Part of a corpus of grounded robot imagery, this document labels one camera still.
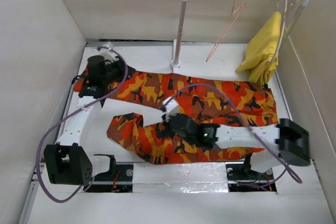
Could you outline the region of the orange camouflage trousers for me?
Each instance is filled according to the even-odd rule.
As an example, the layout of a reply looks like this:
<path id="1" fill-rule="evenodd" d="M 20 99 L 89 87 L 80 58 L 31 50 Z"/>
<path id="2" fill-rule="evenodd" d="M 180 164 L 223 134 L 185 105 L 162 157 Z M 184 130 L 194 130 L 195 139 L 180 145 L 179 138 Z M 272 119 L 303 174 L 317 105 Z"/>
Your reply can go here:
<path id="1" fill-rule="evenodd" d="M 268 88 L 253 82 L 207 80 L 175 73 L 149 73 L 129 69 L 124 84 L 111 98 L 158 109 L 162 102 L 175 96 L 180 112 L 200 123 L 228 126 L 266 126 L 278 122 L 275 98 Z M 115 116 L 107 137 L 126 150 L 152 164 L 235 161 L 260 148 L 231 147 L 204 151 L 189 145 L 178 136 L 170 136 L 162 123 L 148 126 L 137 113 Z"/>

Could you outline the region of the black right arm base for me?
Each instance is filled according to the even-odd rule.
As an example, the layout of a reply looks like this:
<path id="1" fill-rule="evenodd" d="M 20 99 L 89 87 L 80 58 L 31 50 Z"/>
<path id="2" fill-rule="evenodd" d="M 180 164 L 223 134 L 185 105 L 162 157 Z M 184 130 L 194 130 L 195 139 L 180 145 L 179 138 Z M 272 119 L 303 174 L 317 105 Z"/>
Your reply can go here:
<path id="1" fill-rule="evenodd" d="M 249 158 L 243 161 L 226 162 L 226 175 L 230 193 L 246 192 L 277 192 L 273 180 L 273 170 L 270 168 L 264 173 L 251 170 L 248 166 Z"/>

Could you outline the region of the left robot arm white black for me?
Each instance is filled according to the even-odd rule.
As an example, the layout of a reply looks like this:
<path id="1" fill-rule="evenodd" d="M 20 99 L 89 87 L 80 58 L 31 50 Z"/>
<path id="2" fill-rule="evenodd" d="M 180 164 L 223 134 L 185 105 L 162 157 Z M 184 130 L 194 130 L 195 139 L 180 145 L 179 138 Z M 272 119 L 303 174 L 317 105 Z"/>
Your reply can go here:
<path id="1" fill-rule="evenodd" d="M 113 155 L 93 154 L 87 150 L 88 134 L 107 97 L 114 91 L 110 86 L 121 83 L 128 68 L 120 56 L 102 55 L 88 58 L 87 74 L 80 78 L 77 113 L 74 114 L 58 141 L 47 145 L 44 159 L 52 184 L 88 186 L 100 174 L 105 180 L 117 175 Z"/>

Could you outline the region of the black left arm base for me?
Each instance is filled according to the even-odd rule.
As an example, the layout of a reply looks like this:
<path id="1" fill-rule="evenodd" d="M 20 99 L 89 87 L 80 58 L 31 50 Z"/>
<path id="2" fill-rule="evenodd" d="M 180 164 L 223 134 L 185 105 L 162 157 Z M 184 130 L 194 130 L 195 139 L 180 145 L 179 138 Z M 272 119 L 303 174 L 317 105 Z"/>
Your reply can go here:
<path id="1" fill-rule="evenodd" d="M 132 162 L 117 162 L 114 155 L 96 155 L 108 157 L 110 168 L 97 174 L 88 186 L 83 188 L 86 193 L 131 193 L 133 191 Z"/>

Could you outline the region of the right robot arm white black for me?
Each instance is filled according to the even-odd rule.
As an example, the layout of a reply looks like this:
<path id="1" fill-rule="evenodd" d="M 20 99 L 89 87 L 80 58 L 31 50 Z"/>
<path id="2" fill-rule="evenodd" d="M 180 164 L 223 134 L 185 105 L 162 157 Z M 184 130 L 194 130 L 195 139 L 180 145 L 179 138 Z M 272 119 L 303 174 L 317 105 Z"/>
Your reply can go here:
<path id="1" fill-rule="evenodd" d="M 197 123 L 190 117 L 177 113 L 164 115 L 163 124 L 168 131 L 203 150 L 230 147 L 262 148 L 243 165 L 243 173 L 254 179 L 268 169 L 288 165 L 310 165 L 309 133 L 291 121 L 281 119 L 279 124 L 268 126 L 230 127 L 223 124 Z"/>

